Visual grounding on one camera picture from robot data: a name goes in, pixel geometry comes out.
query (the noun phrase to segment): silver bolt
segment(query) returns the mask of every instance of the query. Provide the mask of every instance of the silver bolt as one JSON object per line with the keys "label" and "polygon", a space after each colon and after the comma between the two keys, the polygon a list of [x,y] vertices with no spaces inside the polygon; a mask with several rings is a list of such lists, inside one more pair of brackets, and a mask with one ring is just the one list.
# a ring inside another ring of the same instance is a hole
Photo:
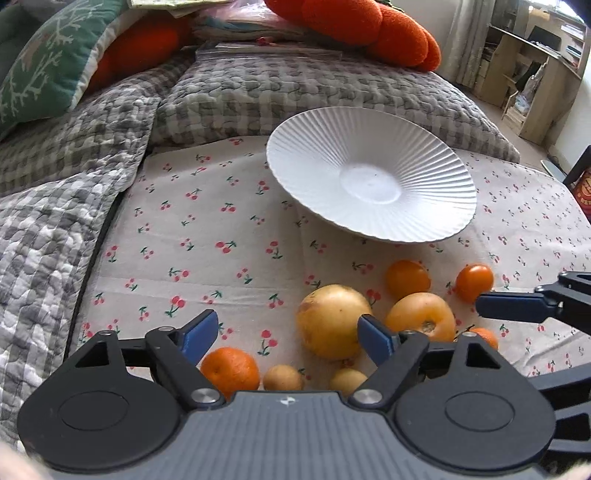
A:
{"label": "silver bolt", "polygon": [[353,398],[362,405],[375,405],[376,403],[380,403],[382,401],[383,396],[377,390],[364,388],[362,390],[357,390],[353,394]]}
{"label": "silver bolt", "polygon": [[193,390],[191,398],[197,403],[215,403],[220,399],[220,392],[212,388],[198,388]]}

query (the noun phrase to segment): wooden desk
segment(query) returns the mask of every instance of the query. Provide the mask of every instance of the wooden desk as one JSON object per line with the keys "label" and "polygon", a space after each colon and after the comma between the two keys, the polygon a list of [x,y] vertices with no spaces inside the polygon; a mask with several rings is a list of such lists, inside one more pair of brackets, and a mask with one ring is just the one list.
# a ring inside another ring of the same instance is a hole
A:
{"label": "wooden desk", "polygon": [[510,79],[514,74],[518,55],[542,64],[548,60],[530,111],[525,117],[521,130],[517,132],[521,138],[540,145],[560,106],[570,101],[565,98],[567,84],[573,80],[580,82],[581,77],[560,55],[498,27],[490,26],[489,29],[502,34],[502,38],[492,55],[486,77],[478,93],[480,100],[502,107],[510,82],[508,78]]}

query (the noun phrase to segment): tablecloth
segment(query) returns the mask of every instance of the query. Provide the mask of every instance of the tablecloth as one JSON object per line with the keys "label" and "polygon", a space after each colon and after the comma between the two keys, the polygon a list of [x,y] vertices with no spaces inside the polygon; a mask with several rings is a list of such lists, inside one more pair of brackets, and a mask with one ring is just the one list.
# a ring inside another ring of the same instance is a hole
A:
{"label": "tablecloth", "polygon": [[[473,262],[493,268],[495,288],[516,291],[551,283],[563,270],[591,268],[591,228],[562,184],[456,150],[478,191],[475,218],[444,241],[393,245],[338,229],[293,201],[268,168],[266,141],[231,138],[146,159],[102,246],[75,344],[102,329],[140,337],[213,308],[221,322],[214,348],[249,352],[261,372],[290,364],[309,388],[326,388],[341,362],[301,347],[298,305],[315,288],[340,283],[363,293],[383,319],[393,304],[384,272],[410,259],[429,270],[431,291],[452,307],[458,332],[471,325],[494,330],[500,352],[524,375],[588,361],[588,335],[554,319],[483,319],[453,293],[457,273]],[[364,355],[343,364],[374,368]]]}

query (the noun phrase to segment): plaid bedspread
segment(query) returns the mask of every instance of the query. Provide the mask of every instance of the plaid bedspread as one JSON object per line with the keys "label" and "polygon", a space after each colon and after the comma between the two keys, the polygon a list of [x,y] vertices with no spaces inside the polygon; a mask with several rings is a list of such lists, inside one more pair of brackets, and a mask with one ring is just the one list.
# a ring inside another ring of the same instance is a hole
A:
{"label": "plaid bedspread", "polygon": [[349,56],[195,62],[158,107],[150,141],[203,145],[242,135],[269,135],[297,113],[339,105],[393,113],[452,148],[519,163],[519,152],[496,125],[440,76]]}
{"label": "plaid bedspread", "polygon": [[178,57],[0,144],[0,439],[62,362],[78,293],[116,195],[133,181]]}

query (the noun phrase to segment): ridged plate surface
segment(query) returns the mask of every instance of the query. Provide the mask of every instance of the ridged plate surface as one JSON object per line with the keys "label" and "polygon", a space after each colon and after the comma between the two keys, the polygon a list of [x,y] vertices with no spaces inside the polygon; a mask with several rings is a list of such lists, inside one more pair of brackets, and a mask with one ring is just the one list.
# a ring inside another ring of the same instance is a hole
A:
{"label": "ridged plate surface", "polygon": [[267,160],[295,200],[328,222],[390,242],[433,242],[476,211],[466,166],[424,128],[389,113],[328,107],[272,133]]}

